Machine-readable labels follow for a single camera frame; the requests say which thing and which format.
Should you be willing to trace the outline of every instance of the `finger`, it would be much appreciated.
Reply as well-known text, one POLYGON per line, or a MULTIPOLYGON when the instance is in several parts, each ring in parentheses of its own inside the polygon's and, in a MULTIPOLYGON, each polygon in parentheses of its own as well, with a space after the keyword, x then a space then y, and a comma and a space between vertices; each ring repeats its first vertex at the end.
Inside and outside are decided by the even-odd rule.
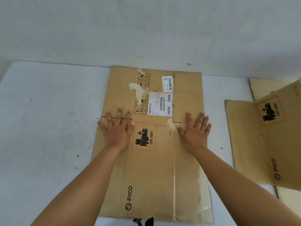
POLYGON ((179 134, 180 134, 180 137, 184 137, 185 136, 185 131, 184 131, 183 127, 180 126, 180 125, 176 125, 176 127, 177 127, 177 130, 178 130, 179 134))
POLYGON ((210 129, 211 129, 211 123, 208 124, 208 126, 207 126, 207 128, 205 130, 205 136, 206 136, 206 138, 209 136, 210 129))
POLYGON ((128 124, 127 124, 127 130, 126 130, 126 135, 127 135, 128 139, 131 138, 134 128, 135 128, 135 123, 132 122, 131 120, 129 120, 128 124))
POLYGON ((194 126, 195 128, 201 129, 201 126, 202 126, 202 123, 204 120, 204 116, 205 116, 204 113, 199 114, 199 117, 198 117, 197 121, 195 122, 195 126, 194 126))
POLYGON ((120 125, 121 117, 122 117, 122 108, 119 108, 118 112, 117 112, 117 118, 116 118, 115 125, 120 125))
POLYGON ((131 117, 131 111, 128 111, 124 117, 124 119, 122 120, 121 124, 126 126, 127 123, 129 122, 130 120, 130 117, 131 117))
POLYGON ((203 120, 203 123, 202 123, 202 126, 201 126, 201 131, 202 131, 202 132, 205 132, 205 130, 206 130, 206 128, 207 128, 208 120, 209 120, 209 117, 208 117, 208 116, 205 116, 205 118, 204 118, 204 120, 203 120))
POLYGON ((98 121, 97 124, 98 124, 98 127, 100 128, 100 130, 102 131, 102 133, 106 134, 107 128, 103 125, 103 123, 101 121, 98 121))
POLYGON ((187 129, 189 128, 193 128, 193 122, 192 122, 192 118, 191 118, 191 113, 190 112, 186 112, 186 123, 187 123, 187 129))
POLYGON ((114 125, 110 111, 107 111, 107 122, 108 122, 108 128, 111 128, 114 125))

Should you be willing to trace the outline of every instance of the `white sticker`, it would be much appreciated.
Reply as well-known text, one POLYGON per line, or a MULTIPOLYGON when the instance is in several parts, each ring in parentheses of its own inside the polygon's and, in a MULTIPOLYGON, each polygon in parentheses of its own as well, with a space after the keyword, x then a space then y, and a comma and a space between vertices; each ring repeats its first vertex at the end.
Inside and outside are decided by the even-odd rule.
POLYGON ((163 84, 163 92, 172 92, 173 91, 172 76, 163 76, 162 84, 163 84))
POLYGON ((149 92, 148 115, 172 117, 172 93, 149 92))

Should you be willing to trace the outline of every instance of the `person's left hand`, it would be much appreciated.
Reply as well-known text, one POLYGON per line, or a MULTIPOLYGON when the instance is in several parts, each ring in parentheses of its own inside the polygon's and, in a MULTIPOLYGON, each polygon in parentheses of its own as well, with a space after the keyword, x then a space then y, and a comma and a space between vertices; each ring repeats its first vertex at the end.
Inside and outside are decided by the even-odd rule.
POLYGON ((98 126, 104 134, 104 147, 115 148, 119 153, 128 145, 135 125, 130 119, 131 111, 126 113, 123 120, 122 112, 122 108, 119 108, 115 122, 112 121, 111 112, 107 112, 107 128, 98 121, 98 126))

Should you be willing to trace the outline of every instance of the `white floor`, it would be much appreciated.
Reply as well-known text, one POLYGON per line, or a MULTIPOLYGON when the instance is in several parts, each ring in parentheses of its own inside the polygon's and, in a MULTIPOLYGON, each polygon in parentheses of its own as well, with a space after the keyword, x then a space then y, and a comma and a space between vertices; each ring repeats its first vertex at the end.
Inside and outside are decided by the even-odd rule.
MULTIPOLYGON (((0 85, 0 219, 29 225, 89 162, 110 69, 15 61, 0 85)), ((233 165, 224 100, 252 101, 248 79, 203 76, 209 148, 233 165)), ((275 194, 272 186, 264 186, 275 194)), ((215 225, 235 225, 212 188, 215 225)), ((98 218, 96 225, 134 225, 98 218)), ((170 222, 156 222, 172 225, 170 222)))

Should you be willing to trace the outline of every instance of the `folded cardboard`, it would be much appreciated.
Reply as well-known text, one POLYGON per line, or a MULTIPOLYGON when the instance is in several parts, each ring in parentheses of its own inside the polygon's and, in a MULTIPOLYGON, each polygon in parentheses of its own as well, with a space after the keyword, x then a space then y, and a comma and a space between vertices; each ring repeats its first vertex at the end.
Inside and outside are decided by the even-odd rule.
POLYGON ((301 190, 301 81, 255 102, 227 101, 235 168, 258 183, 301 190))
MULTIPOLYGON (((255 100, 292 83, 290 80, 252 79, 250 85, 255 100)), ((276 186, 279 199, 301 217, 301 191, 276 186)))
MULTIPOLYGON (((160 97, 160 110, 167 111, 160 97)), ((117 159, 100 216, 213 223, 208 180, 173 124, 184 125, 186 111, 194 120, 204 111, 201 73, 112 67, 101 121, 106 123, 106 111, 116 117, 119 107, 132 111, 135 129, 117 159), (173 79, 173 92, 167 93, 172 114, 150 115, 150 101, 156 100, 151 95, 162 95, 166 76, 173 79), (129 87, 136 84, 144 91, 141 98, 129 87)), ((103 145, 98 128, 92 159, 103 145)))

